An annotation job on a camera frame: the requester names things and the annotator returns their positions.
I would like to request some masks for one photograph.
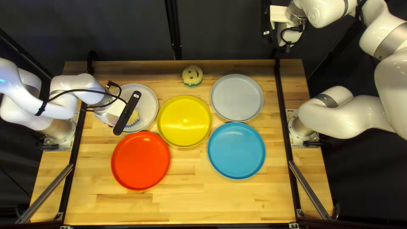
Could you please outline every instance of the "wood grain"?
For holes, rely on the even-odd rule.
[[[198,65],[204,80],[197,87],[183,85],[180,76],[188,65]],[[233,181],[211,166],[206,145],[208,138],[192,148],[170,146],[171,165],[155,187],[131,191],[121,187],[110,170],[110,158],[124,136],[88,113],[82,133],[79,157],[74,172],[65,223],[69,225],[116,224],[203,224],[272,223],[295,220],[287,160],[273,74],[273,60],[233,61],[148,61],[96,62],[95,77],[104,85],[112,80],[119,85],[138,83],[151,88],[161,107],[170,98],[192,95],[203,100],[212,113],[212,132],[227,122],[210,106],[209,93],[220,77],[239,73],[254,79],[264,95],[260,114],[246,124],[256,129],[266,145],[266,160],[257,175]],[[309,99],[301,60],[282,61],[282,83],[287,108],[298,108]],[[85,62],[67,62],[65,75],[86,72]],[[147,130],[157,132],[153,122]],[[332,200],[319,149],[294,150],[295,162],[309,179],[326,209]],[[66,162],[57,160],[67,158]],[[67,164],[69,154],[45,152],[41,161],[33,200]],[[33,221],[49,220],[57,212],[58,190],[34,215]],[[303,210],[315,215],[313,206],[300,190]]]

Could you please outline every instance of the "yellow sponge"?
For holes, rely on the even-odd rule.
[[[132,127],[133,125],[135,125],[137,122],[140,121],[140,117],[138,116],[138,110],[134,109],[133,113],[131,114],[129,120],[127,121],[126,127]]]
[[[198,86],[201,84],[204,74],[202,69],[196,65],[188,66],[182,72],[182,79],[184,80],[184,84],[190,87]]]

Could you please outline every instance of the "plate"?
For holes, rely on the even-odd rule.
[[[113,151],[111,168],[116,181],[131,190],[155,186],[167,173],[170,150],[158,135],[141,131],[125,137]]]
[[[141,98],[137,103],[136,109],[138,110],[138,115],[140,121],[133,125],[132,127],[125,127],[123,133],[134,133],[137,131],[144,130],[147,128],[155,119],[158,112],[158,99],[154,92],[147,86],[142,84],[126,84],[121,86],[122,94],[121,98],[128,101],[130,96],[135,90],[141,92]],[[115,95],[118,93],[118,89],[113,91]]]
[[[168,100],[157,116],[161,137],[177,147],[192,147],[202,142],[212,128],[209,107],[200,99],[182,95]]]
[[[231,122],[218,127],[210,136],[208,157],[220,174],[242,180],[261,169],[266,148],[260,134],[252,127]]]
[[[261,111],[263,92],[254,80],[245,75],[226,75],[213,85],[210,102],[222,118],[244,122]]]

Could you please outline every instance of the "yellow plate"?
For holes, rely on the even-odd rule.
[[[191,147],[202,142],[212,128],[209,107],[200,99],[182,95],[168,100],[157,116],[161,137],[177,147]]]

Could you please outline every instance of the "white plate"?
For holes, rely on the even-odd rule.
[[[125,127],[123,133],[134,133],[147,128],[155,119],[158,112],[158,99],[154,92],[142,84],[126,84],[121,86],[122,94],[121,98],[128,101],[130,96],[134,91],[138,90],[141,92],[141,98],[137,103],[136,109],[138,110],[138,115],[140,121],[132,127]]]
[[[244,122],[260,112],[263,107],[263,92],[254,80],[245,75],[226,75],[213,85],[210,103],[222,118]]]

